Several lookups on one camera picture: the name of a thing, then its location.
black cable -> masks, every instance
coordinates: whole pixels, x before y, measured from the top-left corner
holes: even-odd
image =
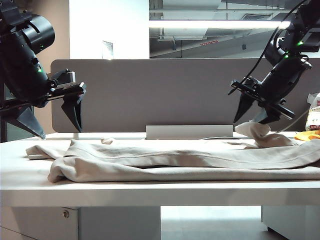
[[[240,139],[249,139],[248,136],[213,136],[213,137],[206,137],[202,138],[200,140],[223,140],[223,139],[229,139],[229,140],[240,140]]]
[[[284,17],[284,19],[281,21],[281,22],[284,22],[297,8],[299,8],[302,4],[304,4],[306,1],[308,0],[303,0],[301,1],[299,4],[297,4],[290,12],[288,12],[288,14]],[[254,67],[251,69],[251,71],[243,78],[243,80],[240,82],[241,84],[244,83],[244,81],[250,77],[250,75],[253,73],[253,71],[257,68],[257,66],[259,65],[259,63],[261,62],[262,58],[264,57],[267,49],[268,49],[268,46],[269,46],[269,43],[272,41],[272,39],[274,38],[274,36],[276,35],[276,33],[278,32],[279,30],[279,26],[273,31],[269,41],[267,42],[261,56],[259,57],[258,61],[256,62],[256,64],[254,65]],[[237,90],[236,88],[233,88],[229,91],[228,95],[232,94],[235,90]]]
[[[279,134],[281,132],[284,132],[286,131],[288,128],[292,127],[294,124],[296,124],[304,115],[306,115],[307,113],[309,113],[309,108],[304,112],[302,113],[296,120],[294,120],[294,122],[290,123],[288,126],[286,126],[285,128],[275,132],[275,134]]]

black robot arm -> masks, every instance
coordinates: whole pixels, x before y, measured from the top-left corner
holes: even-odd
[[[48,101],[59,98],[63,98],[62,109],[73,125],[82,130],[80,109],[86,85],[76,84],[75,73],[68,69],[48,78],[36,57],[54,40],[55,32],[47,19],[20,12],[14,0],[1,0],[0,83],[15,98],[0,102],[0,117],[43,139],[45,133],[30,107],[43,108]]]
[[[252,76],[242,82],[234,80],[231,86],[241,91],[239,107],[234,118],[236,123],[251,107],[254,101],[262,108],[253,119],[262,124],[278,121],[280,116],[292,119],[295,114],[283,105],[284,97],[298,83],[305,70],[311,69],[307,55],[302,53],[318,52],[320,48],[320,1],[311,0],[301,5],[285,29],[275,34],[268,43],[265,58],[273,65],[268,75],[259,81]]]

glass window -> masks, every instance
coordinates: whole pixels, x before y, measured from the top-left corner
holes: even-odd
[[[258,58],[281,21],[301,0],[149,0],[149,20],[257,21],[239,29],[220,24],[189,28],[173,25],[149,29],[150,58]],[[309,53],[318,57],[318,53]]]

white packaging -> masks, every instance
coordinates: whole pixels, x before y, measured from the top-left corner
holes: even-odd
[[[311,104],[311,106],[306,120],[305,130],[320,130],[320,93],[309,94],[307,102]]]

fluorescent light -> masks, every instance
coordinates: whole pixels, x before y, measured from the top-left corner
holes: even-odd
[[[249,20],[150,20],[149,28],[170,29],[286,29],[290,21]]]

